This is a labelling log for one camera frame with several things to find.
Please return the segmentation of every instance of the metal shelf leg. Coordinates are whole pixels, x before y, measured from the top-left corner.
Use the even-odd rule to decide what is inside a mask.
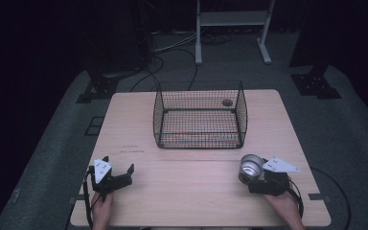
[[[202,64],[201,51],[201,9],[200,0],[196,1],[196,42],[195,42],[195,64]]]
[[[270,6],[268,8],[267,15],[265,16],[262,37],[257,38],[259,49],[261,50],[265,64],[271,64],[270,55],[265,47],[265,38],[267,36],[268,26],[270,25],[271,15],[273,14],[274,2],[275,0],[270,1]]]

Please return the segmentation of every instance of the shelf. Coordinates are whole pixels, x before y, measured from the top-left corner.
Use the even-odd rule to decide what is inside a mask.
[[[264,25],[267,11],[202,12],[200,26]]]

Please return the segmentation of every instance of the white shelf frame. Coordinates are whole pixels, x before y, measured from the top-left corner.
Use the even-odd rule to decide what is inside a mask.
[[[270,55],[265,47],[265,39],[273,14],[275,0],[270,0],[267,11],[218,11],[201,12],[200,0],[196,2],[196,42],[195,63],[202,63],[201,27],[203,26],[253,26],[263,25],[262,37],[257,38],[259,49],[265,64],[271,63]]]

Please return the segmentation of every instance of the small object in basket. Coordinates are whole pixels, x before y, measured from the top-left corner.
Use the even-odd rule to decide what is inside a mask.
[[[223,104],[224,106],[229,107],[229,106],[231,106],[231,105],[233,104],[233,102],[232,102],[232,100],[230,100],[230,99],[224,99],[224,100],[222,100],[222,104]]]

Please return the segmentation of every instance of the black wire basket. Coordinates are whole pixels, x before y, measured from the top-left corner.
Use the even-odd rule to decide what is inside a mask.
[[[159,82],[153,132],[161,149],[239,149],[247,130],[241,81]]]

